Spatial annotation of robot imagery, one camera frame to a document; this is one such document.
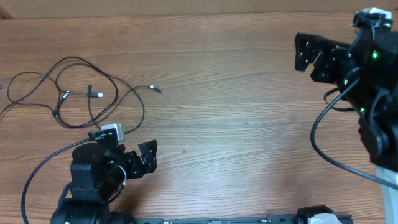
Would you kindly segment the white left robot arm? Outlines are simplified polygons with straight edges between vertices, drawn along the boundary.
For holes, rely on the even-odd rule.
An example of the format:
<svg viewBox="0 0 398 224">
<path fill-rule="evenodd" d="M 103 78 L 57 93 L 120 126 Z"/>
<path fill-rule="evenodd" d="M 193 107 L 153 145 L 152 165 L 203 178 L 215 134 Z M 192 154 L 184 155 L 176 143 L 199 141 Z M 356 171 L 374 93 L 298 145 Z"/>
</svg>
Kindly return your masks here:
<svg viewBox="0 0 398 224">
<path fill-rule="evenodd" d="M 109 204 L 126 181 L 157 168 L 157 141 L 138 145 L 141 155 L 126 152 L 117 140 L 102 140 L 74 149 L 67 184 L 52 215 L 51 224 L 135 223 L 131 214 L 112 212 Z"/>
</svg>

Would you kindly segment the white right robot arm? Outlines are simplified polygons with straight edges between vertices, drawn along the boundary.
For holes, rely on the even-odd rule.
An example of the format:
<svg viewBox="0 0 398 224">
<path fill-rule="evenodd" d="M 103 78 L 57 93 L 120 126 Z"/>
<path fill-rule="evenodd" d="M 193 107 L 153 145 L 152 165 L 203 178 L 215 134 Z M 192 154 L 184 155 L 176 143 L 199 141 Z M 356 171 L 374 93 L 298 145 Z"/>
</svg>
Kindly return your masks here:
<svg viewBox="0 0 398 224">
<path fill-rule="evenodd" d="M 380 184 L 386 223 L 397 223 L 397 33 L 369 26 L 360 28 L 352 44 L 304 33 L 294 41 L 295 69 L 303 72 L 313 64 L 311 79 L 334 84 L 339 93 L 312 126 L 313 149 L 330 164 Z M 359 114 L 360 140 L 376 175 L 332 159 L 315 142 L 320 121 L 340 100 Z"/>
</svg>

